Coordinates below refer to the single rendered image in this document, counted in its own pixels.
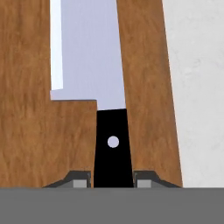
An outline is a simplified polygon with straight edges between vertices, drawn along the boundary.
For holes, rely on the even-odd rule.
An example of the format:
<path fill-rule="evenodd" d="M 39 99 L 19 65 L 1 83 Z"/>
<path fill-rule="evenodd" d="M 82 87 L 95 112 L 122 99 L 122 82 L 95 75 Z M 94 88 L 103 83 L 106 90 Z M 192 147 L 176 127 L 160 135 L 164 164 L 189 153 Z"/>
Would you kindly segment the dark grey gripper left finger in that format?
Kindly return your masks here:
<path fill-rule="evenodd" d="M 90 188 L 91 171 L 70 171 L 63 179 L 46 185 L 45 188 Z"/>

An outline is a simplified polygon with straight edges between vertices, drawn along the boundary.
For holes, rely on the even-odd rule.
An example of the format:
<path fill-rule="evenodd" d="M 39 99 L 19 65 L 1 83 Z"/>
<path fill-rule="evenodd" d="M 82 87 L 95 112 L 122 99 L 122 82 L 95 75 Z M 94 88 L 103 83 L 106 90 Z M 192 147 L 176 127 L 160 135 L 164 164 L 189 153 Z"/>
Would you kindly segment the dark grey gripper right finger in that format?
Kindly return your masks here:
<path fill-rule="evenodd" d="M 171 182 L 161 179 L 155 171 L 133 171 L 135 188 L 179 188 Z"/>

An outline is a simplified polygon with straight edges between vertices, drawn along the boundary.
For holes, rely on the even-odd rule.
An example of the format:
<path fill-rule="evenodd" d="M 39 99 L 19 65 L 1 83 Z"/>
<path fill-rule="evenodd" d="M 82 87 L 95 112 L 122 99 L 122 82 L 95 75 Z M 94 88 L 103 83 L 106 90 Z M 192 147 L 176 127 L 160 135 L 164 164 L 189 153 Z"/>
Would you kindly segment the black-handled kitchen knife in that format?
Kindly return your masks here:
<path fill-rule="evenodd" d="M 134 186 L 117 0 L 50 0 L 50 99 L 95 102 L 95 188 Z"/>

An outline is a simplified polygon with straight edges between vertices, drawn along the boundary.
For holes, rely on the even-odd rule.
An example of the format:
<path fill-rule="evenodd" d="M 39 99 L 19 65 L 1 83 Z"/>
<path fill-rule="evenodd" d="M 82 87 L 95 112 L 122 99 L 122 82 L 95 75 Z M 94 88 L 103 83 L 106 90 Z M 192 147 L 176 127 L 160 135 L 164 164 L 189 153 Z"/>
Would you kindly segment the wooden cutting board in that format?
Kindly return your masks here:
<path fill-rule="evenodd" d="M 162 0 L 117 0 L 135 170 L 183 184 Z M 50 0 L 0 0 L 0 187 L 92 171 L 96 104 L 50 100 Z"/>

